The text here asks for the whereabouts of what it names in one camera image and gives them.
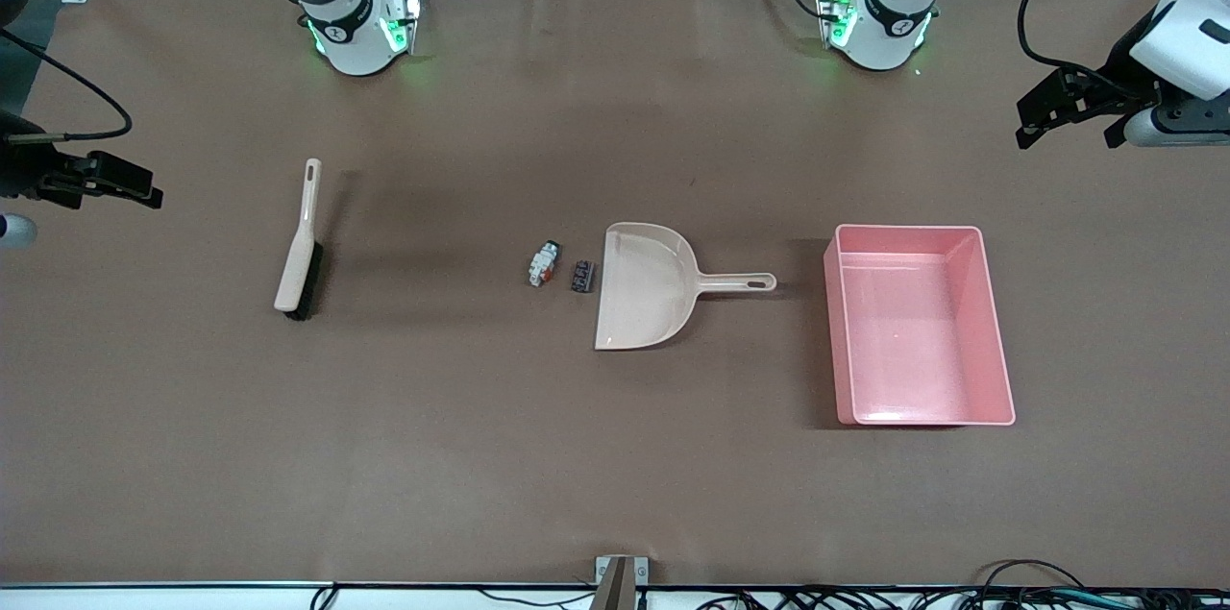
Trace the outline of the beige hand brush black bristles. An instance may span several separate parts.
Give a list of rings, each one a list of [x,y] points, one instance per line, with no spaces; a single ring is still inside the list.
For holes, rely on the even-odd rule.
[[[316,209],[322,172],[320,159],[308,159],[303,173],[303,199],[300,199],[296,230],[288,247],[280,287],[274,295],[274,307],[292,321],[306,321],[312,307],[323,246],[316,237]]]

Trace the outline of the white electrical switch part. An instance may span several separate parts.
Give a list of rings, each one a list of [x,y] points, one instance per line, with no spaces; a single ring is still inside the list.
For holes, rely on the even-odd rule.
[[[542,287],[545,282],[551,280],[554,277],[554,269],[558,261],[558,247],[554,239],[549,239],[531,257],[528,269],[528,280],[531,287]]]

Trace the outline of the beige plastic dustpan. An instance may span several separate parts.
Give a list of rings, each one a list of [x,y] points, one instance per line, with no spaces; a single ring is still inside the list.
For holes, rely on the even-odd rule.
[[[672,339],[706,294],[775,291],[770,273],[704,273],[688,239],[649,223],[615,223],[603,235],[597,352],[642,349]]]

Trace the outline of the pink plastic bin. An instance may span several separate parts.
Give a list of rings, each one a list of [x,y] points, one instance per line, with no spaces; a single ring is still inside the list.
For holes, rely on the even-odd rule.
[[[843,426],[1014,426],[979,228],[843,224],[824,284]]]

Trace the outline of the left base green-lit connector box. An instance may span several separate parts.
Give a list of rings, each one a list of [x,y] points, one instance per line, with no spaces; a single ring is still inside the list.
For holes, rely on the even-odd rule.
[[[819,32],[827,49],[843,49],[857,23],[855,0],[814,0],[819,15]]]

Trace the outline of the base green-lit connector box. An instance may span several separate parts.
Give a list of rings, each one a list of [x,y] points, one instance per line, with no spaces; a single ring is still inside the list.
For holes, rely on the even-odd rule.
[[[814,0],[819,15],[819,32],[827,49],[843,49],[857,23],[855,0]]]
[[[419,23],[422,0],[383,0],[381,32],[392,54],[410,54]]]

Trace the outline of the right base green-lit connector box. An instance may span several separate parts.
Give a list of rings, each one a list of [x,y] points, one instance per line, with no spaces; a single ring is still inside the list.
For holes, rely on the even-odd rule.
[[[410,54],[419,23],[422,0],[383,0],[381,32],[392,54]]]

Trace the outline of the brown table mat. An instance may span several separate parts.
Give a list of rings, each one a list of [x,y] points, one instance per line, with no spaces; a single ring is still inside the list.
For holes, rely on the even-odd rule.
[[[285,0],[66,6],[49,53],[132,112],[101,149],[165,204],[14,203],[0,580],[568,583],[626,552],[668,583],[1230,585],[1230,149],[1089,121],[1021,151],[1018,0],[941,10],[863,73],[791,0],[428,0],[426,57],[351,79]],[[777,287],[597,352],[615,223]],[[1014,426],[839,426],[843,224],[982,229]]]

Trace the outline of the metal table edge bracket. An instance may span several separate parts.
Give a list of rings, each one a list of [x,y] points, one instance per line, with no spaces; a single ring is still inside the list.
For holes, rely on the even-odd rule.
[[[649,557],[598,556],[597,593],[589,610],[649,610]]]

